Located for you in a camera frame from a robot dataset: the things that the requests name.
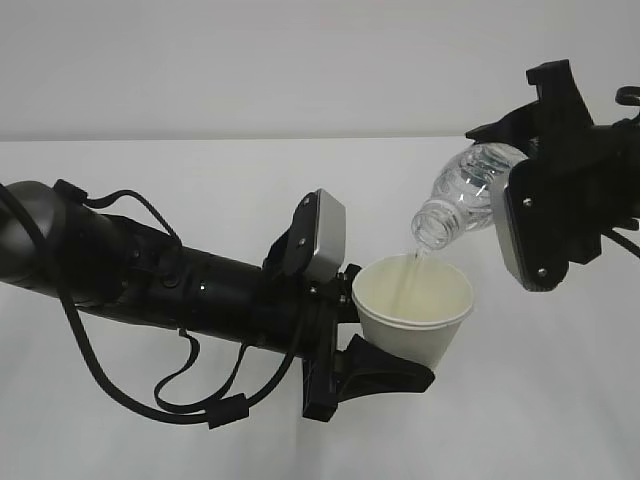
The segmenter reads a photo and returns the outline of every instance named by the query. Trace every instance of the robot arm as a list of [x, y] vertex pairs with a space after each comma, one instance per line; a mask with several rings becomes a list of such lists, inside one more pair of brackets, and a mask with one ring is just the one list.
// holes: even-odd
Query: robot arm
[[[527, 72], [538, 100], [467, 133], [476, 142], [508, 143], [529, 159], [493, 183], [491, 204], [507, 269], [528, 290], [549, 291], [569, 263], [597, 258], [613, 228], [638, 230], [640, 115], [596, 126], [567, 60]], [[640, 88], [616, 101], [640, 106]]]
[[[103, 215], [122, 196], [141, 201], [167, 233], [126, 217]], [[294, 357], [304, 372], [303, 416], [328, 421], [340, 401], [383, 392], [424, 392], [427, 367], [387, 354], [354, 336], [337, 350], [340, 323], [358, 322], [351, 282], [359, 270], [344, 261], [345, 209], [324, 190], [306, 195], [290, 228], [261, 267], [182, 245], [139, 194], [89, 199], [64, 181], [0, 185], [0, 280], [58, 297], [80, 351], [100, 387], [126, 408], [156, 421], [210, 428], [249, 415], [280, 382]], [[78, 310], [124, 323], [178, 330], [192, 351], [185, 366], [143, 405], [107, 378]], [[159, 397], [161, 388], [195, 361], [199, 345], [187, 330], [241, 343], [238, 363], [215, 394], [190, 405]], [[249, 346], [283, 352], [273, 377], [251, 396], [224, 398]]]

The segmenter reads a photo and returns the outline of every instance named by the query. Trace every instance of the bottle mouth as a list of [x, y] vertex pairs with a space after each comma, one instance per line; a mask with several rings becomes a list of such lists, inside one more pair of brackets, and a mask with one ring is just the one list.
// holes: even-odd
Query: bottle mouth
[[422, 250], [441, 250], [460, 235], [460, 212], [446, 202], [430, 201], [413, 217], [411, 230]]

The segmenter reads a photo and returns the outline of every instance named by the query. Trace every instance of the plastic bottle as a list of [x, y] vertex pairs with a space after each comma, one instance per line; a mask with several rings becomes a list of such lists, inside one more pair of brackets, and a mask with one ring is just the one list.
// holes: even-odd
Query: plastic bottle
[[526, 158], [510, 145], [482, 143], [449, 160], [433, 184], [431, 198], [411, 222], [418, 250], [440, 250], [467, 230], [491, 225], [491, 182]]

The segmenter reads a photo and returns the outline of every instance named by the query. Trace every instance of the white paper cup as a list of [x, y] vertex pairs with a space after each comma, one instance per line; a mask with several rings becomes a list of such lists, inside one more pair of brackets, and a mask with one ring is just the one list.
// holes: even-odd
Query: white paper cup
[[433, 370], [471, 313], [473, 289], [460, 270], [431, 256], [406, 281], [412, 257], [388, 257], [364, 268], [353, 282], [353, 301], [367, 341]]

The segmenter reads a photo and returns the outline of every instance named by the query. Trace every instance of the black cable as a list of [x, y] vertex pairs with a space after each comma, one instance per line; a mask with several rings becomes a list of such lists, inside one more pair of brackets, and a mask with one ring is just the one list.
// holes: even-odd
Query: black cable
[[162, 225], [164, 227], [164, 229], [171, 236], [171, 238], [173, 238], [173, 240], [176, 242], [176, 244], [178, 244], [180, 247], [182, 247], [182, 240], [180, 240], [180, 237], [175, 232], [175, 230], [173, 228], [171, 228], [171, 225], [169, 225], [169, 222], [167, 222], [164, 219], [164, 217], [162, 215], [160, 215], [160, 212], [158, 212], [158, 210], [156, 210], [156, 208], [153, 205], [151, 205], [151, 203], [146, 198], [144, 198], [142, 195], [140, 195], [138, 192], [135, 192], [133, 190], [118, 190], [117, 192], [113, 192], [113, 193], [111, 193], [111, 194], [109, 194], [109, 195], [107, 195], [105, 197], [87, 198], [84, 201], [84, 204], [89, 208], [94, 208], [96, 210], [100, 210], [100, 209], [103, 209], [103, 208], [110, 207], [118, 199], [120, 199], [122, 197], [132, 197], [132, 198], [135, 198], [136, 200], [138, 200], [142, 205], [144, 205], [144, 207], [147, 210], [149, 210], [149, 213], [151, 213], [151, 215], [153, 215], [153, 217], [160, 223], [160, 225]]
[[624, 235], [621, 235], [618, 232], [615, 232], [613, 230], [608, 230], [608, 231], [604, 232], [603, 235], [605, 237], [609, 238], [610, 240], [616, 242], [618, 245], [620, 245], [622, 248], [626, 249], [631, 254], [635, 255], [638, 258], [640, 258], [640, 247], [638, 245], [636, 245], [635, 243], [633, 243], [631, 240], [629, 240]]
[[123, 407], [151, 420], [176, 425], [208, 423], [208, 418], [205, 414], [175, 415], [148, 407], [147, 405], [144, 405], [137, 400], [129, 397], [126, 393], [116, 387], [111, 382], [111, 380], [109, 380], [109, 377], [107, 377], [104, 370], [100, 366], [95, 352], [91, 347], [87, 332], [82, 325], [82, 320], [78, 313], [78, 309], [75, 306], [71, 293], [69, 292], [69, 288], [67, 287], [67, 284], [64, 280], [62, 271], [60, 270], [60, 266], [58, 265], [58, 262], [56, 261], [53, 252], [51, 251], [49, 243], [42, 235], [42, 232], [36, 225], [29, 212], [27, 212], [24, 206], [2, 183], [0, 183], [0, 201], [5, 204], [9, 211], [15, 216], [18, 222], [20, 222], [22, 227], [26, 230], [29, 238], [35, 246], [36, 252], [44, 262], [47, 275], [49, 276], [49, 280], [51, 280], [51, 282], [55, 285], [58, 298], [60, 299], [62, 308], [64, 309], [67, 319], [69, 320], [69, 326], [71, 327], [71, 331], [73, 332], [73, 335], [76, 339], [78, 348], [80, 349], [80, 353], [82, 354], [82, 358], [84, 359], [87, 367], [89, 368], [89, 371], [91, 372], [91, 375], [95, 379], [96, 383], [100, 386], [100, 388], [102, 388], [102, 390], [107, 395], [109, 395], [113, 400], [118, 402]]
[[291, 344], [289, 345], [289, 349], [287, 350], [287, 353], [282, 359], [282, 363], [280, 363], [278, 370], [276, 370], [276, 373], [273, 374], [273, 377], [269, 379], [269, 381], [264, 385], [264, 387], [262, 387], [260, 390], [258, 390], [256, 393], [254, 393], [252, 396], [250, 396], [247, 399], [247, 402], [249, 403], [249, 407], [253, 407], [258, 402], [261, 402], [262, 400], [264, 400], [265, 397], [269, 395], [282, 381], [282, 379], [284, 378], [284, 375], [287, 373], [287, 370], [289, 370], [291, 363], [293, 363], [293, 359], [296, 355], [296, 351], [298, 350], [298, 346], [300, 345], [300, 340], [302, 339], [302, 332], [304, 331], [304, 326], [306, 324], [307, 309], [305, 308], [305, 306], [306, 306], [306, 302], [304, 302], [303, 304], [303, 307], [301, 310], [302, 311], [301, 318], [298, 320], [298, 325], [296, 325], [296, 329], [293, 334], [293, 339], [291, 340]]
[[195, 413], [195, 412], [206, 410], [207, 408], [212, 406], [215, 407], [215, 405], [213, 405], [214, 402], [222, 399], [222, 397], [224, 397], [231, 389], [231, 386], [233, 385], [233, 381], [235, 380], [236, 376], [238, 375], [238, 371], [240, 370], [240, 364], [242, 363], [244, 354], [250, 345], [247, 343], [243, 343], [242, 345], [240, 345], [240, 350], [238, 351], [238, 358], [236, 360], [235, 365], [233, 366], [231, 375], [229, 375], [229, 378], [227, 379], [227, 381], [224, 383], [224, 385], [222, 385], [222, 387], [220, 387], [220, 389], [217, 392], [209, 395], [207, 398], [200, 400], [199, 402], [190, 403], [186, 405], [178, 405], [175, 403], [167, 402], [162, 398], [160, 398], [160, 391], [171, 380], [173, 380], [178, 375], [181, 375], [182, 373], [186, 372], [189, 368], [191, 368], [195, 363], [196, 359], [198, 358], [198, 354], [200, 353], [200, 343], [198, 342], [198, 340], [196, 340], [194, 337], [189, 335], [184, 329], [180, 330], [180, 336], [189, 340], [189, 343], [191, 345], [189, 358], [187, 359], [184, 366], [180, 370], [163, 378], [155, 386], [155, 388], [153, 389], [153, 396], [156, 400], [156, 404], [163, 410], [166, 410], [167, 412], [180, 413], [180, 414]]

